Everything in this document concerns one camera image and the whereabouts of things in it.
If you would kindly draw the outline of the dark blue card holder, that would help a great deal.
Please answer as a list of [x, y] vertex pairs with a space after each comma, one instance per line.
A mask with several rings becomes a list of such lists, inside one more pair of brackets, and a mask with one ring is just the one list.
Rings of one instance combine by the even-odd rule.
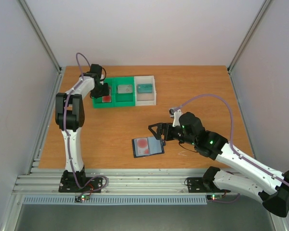
[[[140, 156], [140, 157], [147, 157], [147, 156], [152, 156], [152, 155], [157, 155], [157, 154], [164, 154], [164, 144], [161, 140], [156, 140], [154, 136], [151, 137], [146, 137], [148, 139], [148, 145], [149, 145], [149, 155], [146, 156]], [[134, 140], [132, 139], [132, 150], [133, 150], [133, 157], [134, 158], [140, 158], [135, 155], [135, 147], [134, 147]]]

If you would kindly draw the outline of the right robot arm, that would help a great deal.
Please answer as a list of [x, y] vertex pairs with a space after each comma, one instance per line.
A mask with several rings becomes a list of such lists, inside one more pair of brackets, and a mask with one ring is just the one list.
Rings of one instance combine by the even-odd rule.
[[275, 170], [240, 151], [227, 138], [206, 130], [201, 120], [191, 112], [175, 112], [173, 118], [172, 123], [156, 123], [148, 129], [158, 140], [177, 140], [193, 145], [201, 156], [226, 164], [243, 174], [239, 177], [217, 167], [209, 167], [202, 178], [205, 189], [236, 192], [260, 202], [278, 217], [288, 215], [289, 171]]

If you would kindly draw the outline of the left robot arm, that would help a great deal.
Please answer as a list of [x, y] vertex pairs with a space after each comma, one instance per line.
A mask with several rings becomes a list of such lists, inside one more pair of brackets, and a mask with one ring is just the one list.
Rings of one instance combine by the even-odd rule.
[[85, 175], [81, 155], [80, 135], [85, 122], [83, 99], [89, 95], [98, 99], [109, 95], [109, 86], [104, 83], [105, 69], [92, 64], [88, 72], [80, 73], [80, 77], [71, 89], [57, 93], [55, 97], [55, 122], [64, 138], [66, 165], [63, 176], [64, 185], [77, 192], [86, 189], [88, 180]]

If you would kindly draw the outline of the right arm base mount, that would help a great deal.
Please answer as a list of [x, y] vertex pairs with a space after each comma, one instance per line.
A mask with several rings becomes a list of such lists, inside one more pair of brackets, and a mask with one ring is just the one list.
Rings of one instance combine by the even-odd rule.
[[230, 192], [229, 190], [218, 189], [213, 183], [204, 183], [201, 177], [188, 177], [184, 180], [184, 185], [189, 193], [223, 193]]

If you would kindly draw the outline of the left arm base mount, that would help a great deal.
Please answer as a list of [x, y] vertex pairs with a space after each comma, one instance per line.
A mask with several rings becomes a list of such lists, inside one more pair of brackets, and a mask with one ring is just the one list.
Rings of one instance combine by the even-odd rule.
[[61, 176], [58, 191], [60, 193], [100, 193], [105, 185], [105, 180], [101, 176], [93, 178], [86, 177], [84, 171], [76, 172], [76, 177], [72, 172], [65, 170]]

